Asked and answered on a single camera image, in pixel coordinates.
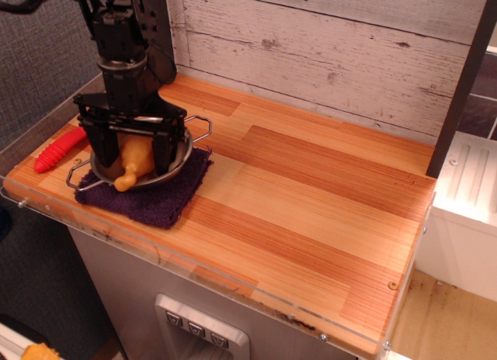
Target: purple towel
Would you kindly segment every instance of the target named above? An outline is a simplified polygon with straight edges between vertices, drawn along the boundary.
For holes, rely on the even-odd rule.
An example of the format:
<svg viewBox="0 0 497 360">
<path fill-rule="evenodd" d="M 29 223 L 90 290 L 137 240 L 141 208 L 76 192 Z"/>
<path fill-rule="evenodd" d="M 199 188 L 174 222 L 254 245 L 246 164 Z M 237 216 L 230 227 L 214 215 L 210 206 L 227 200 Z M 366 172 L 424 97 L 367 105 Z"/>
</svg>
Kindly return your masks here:
<svg viewBox="0 0 497 360">
<path fill-rule="evenodd" d="M 111 185 L 101 184 L 84 192 L 76 192 L 75 198 L 79 203 L 128 215 L 132 220 L 168 230 L 178 221 L 183 208 L 202 184 L 203 176 L 212 164 L 209 156 L 209 151 L 193 148 L 181 172 L 154 188 L 118 192 Z M 84 188 L 98 180 L 90 170 L 79 187 Z"/>
</svg>

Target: cable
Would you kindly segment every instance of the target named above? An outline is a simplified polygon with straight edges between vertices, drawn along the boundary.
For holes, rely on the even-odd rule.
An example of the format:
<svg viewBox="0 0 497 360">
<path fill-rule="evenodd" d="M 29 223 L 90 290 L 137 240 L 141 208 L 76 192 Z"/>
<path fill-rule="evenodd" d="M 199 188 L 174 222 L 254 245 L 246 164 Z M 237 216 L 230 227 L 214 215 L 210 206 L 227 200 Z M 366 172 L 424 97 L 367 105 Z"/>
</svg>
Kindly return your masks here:
<svg viewBox="0 0 497 360">
<path fill-rule="evenodd" d="M 17 4 L 0 2 L 0 11 L 15 13 L 18 15 L 27 15 L 35 12 L 46 0 L 25 0 Z"/>
</svg>

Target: stainless steel bowl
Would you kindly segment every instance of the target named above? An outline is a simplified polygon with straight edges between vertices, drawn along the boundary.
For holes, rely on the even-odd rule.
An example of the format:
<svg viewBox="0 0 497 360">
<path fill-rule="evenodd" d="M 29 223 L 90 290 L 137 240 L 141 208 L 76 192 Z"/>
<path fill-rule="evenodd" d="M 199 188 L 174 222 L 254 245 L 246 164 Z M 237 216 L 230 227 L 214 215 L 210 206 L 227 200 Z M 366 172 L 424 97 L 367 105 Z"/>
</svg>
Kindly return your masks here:
<svg viewBox="0 0 497 360">
<path fill-rule="evenodd" d="M 183 165 L 186 163 L 186 161 L 188 161 L 189 156 L 192 154 L 193 144 L 212 134 L 212 121 L 210 121 L 210 119 L 202 116 L 191 116 L 185 119 L 185 122 L 188 122 L 192 119 L 201 119 L 207 121 L 209 123 L 209 130 L 204 135 L 193 139 L 191 132 L 188 129 L 185 129 L 185 140 L 178 143 L 176 159 L 169 165 L 168 172 L 163 175 L 157 176 L 153 171 L 147 175 L 141 176 L 140 178 L 138 178 L 137 183 L 129 189 L 130 191 L 137 191 L 155 187 L 156 185 L 160 185 L 167 182 L 168 180 L 171 180 L 172 178 L 177 176 L 178 173 L 181 172 Z M 91 165 L 93 173 L 100 180 L 84 188 L 79 187 L 79 185 L 72 184 L 71 177 L 74 171 L 87 164 Z M 81 164 L 77 164 L 69 170 L 68 177 L 66 178 L 66 183 L 69 187 L 79 192 L 83 192 L 102 183 L 113 185 L 114 180 L 116 180 L 123 174 L 124 169 L 120 163 L 120 159 L 117 159 L 109 168 L 105 168 L 98 162 L 95 153 L 92 152 L 89 160 L 84 161 Z"/>
</svg>

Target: yellow toy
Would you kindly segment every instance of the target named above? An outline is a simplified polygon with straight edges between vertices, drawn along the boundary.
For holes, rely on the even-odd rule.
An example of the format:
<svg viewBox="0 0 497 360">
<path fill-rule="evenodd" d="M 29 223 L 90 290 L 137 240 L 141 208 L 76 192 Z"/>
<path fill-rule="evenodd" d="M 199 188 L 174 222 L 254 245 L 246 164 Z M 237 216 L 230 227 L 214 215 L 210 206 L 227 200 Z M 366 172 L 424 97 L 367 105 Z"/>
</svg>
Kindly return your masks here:
<svg viewBox="0 0 497 360">
<path fill-rule="evenodd" d="M 59 360 L 59 354 L 46 344 L 32 344 L 26 347 L 21 360 Z"/>
<path fill-rule="evenodd" d="M 136 184 L 138 178 L 155 168 L 151 137 L 126 135 L 120 145 L 121 165 L 124 175 L 114 181 L 119 192 L 125 192 Z"/>
</svg>

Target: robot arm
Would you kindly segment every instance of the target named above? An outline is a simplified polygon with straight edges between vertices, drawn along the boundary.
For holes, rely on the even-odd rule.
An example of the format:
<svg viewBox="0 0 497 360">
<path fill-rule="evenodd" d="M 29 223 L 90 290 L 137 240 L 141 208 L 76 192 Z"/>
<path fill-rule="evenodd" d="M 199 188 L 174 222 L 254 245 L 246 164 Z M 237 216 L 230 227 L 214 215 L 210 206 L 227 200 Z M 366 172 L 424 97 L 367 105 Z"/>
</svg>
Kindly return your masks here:
<svg viewBox="0 0 497 360">
<path fill-rule="evenodd" d="M 44 1 L 1 3 L 0 9 L 31 13 Z M 185 139 L 186 111 L 163 101 L 157 93 L 176 76 L 172 48 L 164 50 L 156 40 L 161 35 L 158 13 L 148 0 L 77 1 L 96 42 L 97 65 L 106 87 L 106 93 L 74 99 L 98 161 L 109 167 L 117 159 L 118 133 L 145 135 L 152 137 L 156 174 L 165 174 L 175 159 L 178 142 Z"/>
</svg>

